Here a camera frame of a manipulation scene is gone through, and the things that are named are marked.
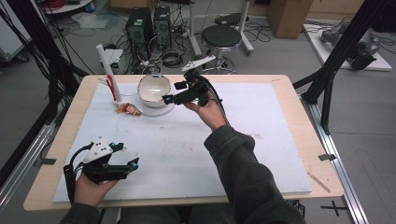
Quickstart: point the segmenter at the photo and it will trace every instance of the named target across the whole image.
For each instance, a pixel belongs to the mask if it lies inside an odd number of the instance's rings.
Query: gray floor
[[[95,74],[103,74],[95,46],[109,43],[114,35],[121,35],[125,21],[114,16],[111,27],[104,30],[80,30],[70,23],[67,15],[59,22],[70,28],[73,34],[66,36],[74,49]],[[214,24],[214,17],[208,17],[205,26]],[[197,31],[202,27],[202,19],[197,20]],[[249,22],[266,25],[265,18],[251,18]],[[238,74],[287,75],[292,82],[311,75],[321,67],[321,63],[305,34],[296,39],[274,38],[270,42],[254,41],[255,51],[247,56],[243,49],[227,53],[236,65]],[[188,40],[185,61],[192,60],[192,50]],[[396,67],[396,56],[381,49],[380,55]],[[80,68],[85,65],[71,53],[73,62]],[[4,165],[13,149],[21,141],[46,105],[48,82],[40,75],[34,62],[13,62],[0,68],[1,135],[0,148]],[[181,74],[179,69],[164,68],[163,74]],[[302,93],[307,87],[297,90]],[[341,155],[349,178],[356,190],[370,223],[396,222],[396,72],[350,71],[340,69],[335,78],[330,114],[332,139]],[[1,223],[56,223],[65,211],[26,212],[23,201],[32,185],[38,168],[33,167],[12,199],[0,214]],[[341,207],[337,213],[334,201]],[[307,223],[352,223],[343,198],[302,200],[306,206]]]

